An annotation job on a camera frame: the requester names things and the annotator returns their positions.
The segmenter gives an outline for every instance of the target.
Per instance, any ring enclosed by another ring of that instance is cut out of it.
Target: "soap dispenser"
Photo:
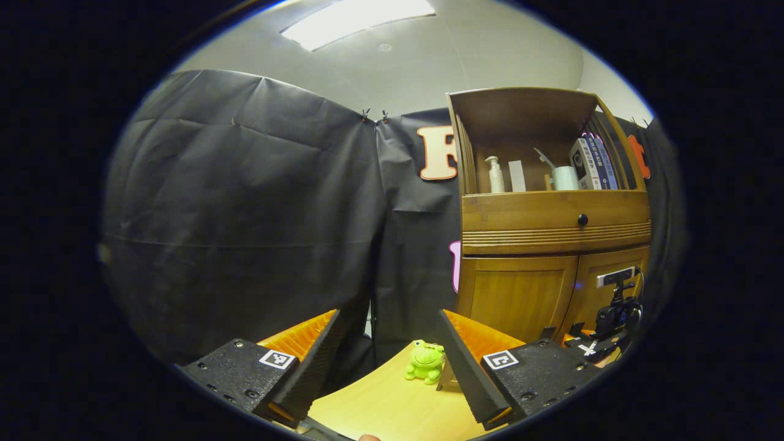
[[[490,192],[503,193],[503,172],[498,164],[498,156],[491,156],[485,160],[490,163]]]

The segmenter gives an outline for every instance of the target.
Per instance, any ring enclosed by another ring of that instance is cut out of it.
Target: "plush toy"
[[[411,362],[405,368],[405,379],[424,378],[426,385],[432,385],[441,377],[441,368],[445,361],[443,346],[414,340],[414,351]]]

